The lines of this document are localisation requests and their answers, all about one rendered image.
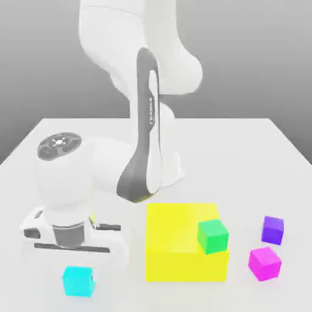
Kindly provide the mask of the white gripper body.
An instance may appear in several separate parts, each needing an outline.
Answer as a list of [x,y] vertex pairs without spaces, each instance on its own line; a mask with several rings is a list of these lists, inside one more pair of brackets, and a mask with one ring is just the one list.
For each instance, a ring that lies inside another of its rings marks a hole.
[[129,248],[122,230],[21,230],[23,252],[32,264],[125,266]]

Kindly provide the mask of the small cyan cube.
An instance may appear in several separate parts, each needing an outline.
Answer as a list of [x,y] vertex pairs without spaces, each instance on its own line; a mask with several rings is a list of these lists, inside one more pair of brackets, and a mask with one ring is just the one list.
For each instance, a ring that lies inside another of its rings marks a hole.
[[96,285],[91,267],[67,266],[62,281],[65,294],[75,297],[91,297]]

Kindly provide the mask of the small green cube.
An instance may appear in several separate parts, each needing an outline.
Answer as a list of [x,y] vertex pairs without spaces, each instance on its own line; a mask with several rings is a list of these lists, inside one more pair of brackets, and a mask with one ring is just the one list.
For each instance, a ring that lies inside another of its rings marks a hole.
[[204,254],[223,252],[228,248],[229,231],[220,219],[200,221],[197,241]]

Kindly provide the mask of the small magenta cube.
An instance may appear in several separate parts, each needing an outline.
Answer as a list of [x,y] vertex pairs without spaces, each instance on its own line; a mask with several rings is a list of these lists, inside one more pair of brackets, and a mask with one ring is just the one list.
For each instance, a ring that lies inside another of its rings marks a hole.
[[281,259],[269,246],[250,251],[248,268],[259,282],[277,278],[281,266]]

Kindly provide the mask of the small purple cube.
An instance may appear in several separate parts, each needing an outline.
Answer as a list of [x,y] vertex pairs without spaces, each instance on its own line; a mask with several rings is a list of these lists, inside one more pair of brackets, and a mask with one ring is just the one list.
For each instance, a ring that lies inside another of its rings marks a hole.
[[265,216],[263,221],[261,241],[281,245],[284,233],[284,220]]

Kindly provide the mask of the large yellow box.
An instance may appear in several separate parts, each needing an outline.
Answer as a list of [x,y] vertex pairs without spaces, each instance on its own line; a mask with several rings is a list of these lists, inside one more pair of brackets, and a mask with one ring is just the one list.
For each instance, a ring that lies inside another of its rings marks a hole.
[[200,221],[220,219],[212,203],[149,203],[145,278],[148,282],[223,282],[229,248],[206,255],[197,241]]

